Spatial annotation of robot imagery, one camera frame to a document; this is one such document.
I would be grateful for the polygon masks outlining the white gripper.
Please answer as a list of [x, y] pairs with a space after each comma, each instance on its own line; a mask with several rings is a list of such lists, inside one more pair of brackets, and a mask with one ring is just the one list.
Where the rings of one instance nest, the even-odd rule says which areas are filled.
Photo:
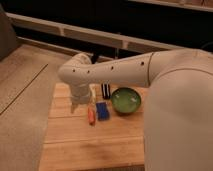
[[[75, 104], [87, 104], [90, 101], [91, 91], [88, 84], [80, 84], [69, 86], [70, 88], [70, 98]], [[76, 109], [76, 105], [71, 105], [71, 113], [73, 114]]]

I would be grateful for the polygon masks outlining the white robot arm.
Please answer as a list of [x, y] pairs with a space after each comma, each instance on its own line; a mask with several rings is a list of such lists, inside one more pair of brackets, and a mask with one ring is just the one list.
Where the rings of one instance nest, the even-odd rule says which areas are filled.
[[96, 64], [80, 53], [58, 74], [76, 103], [89, 101], [91, 83], [148, 89], [145, 171], [213, 171], [213, 53], [186, 48]]

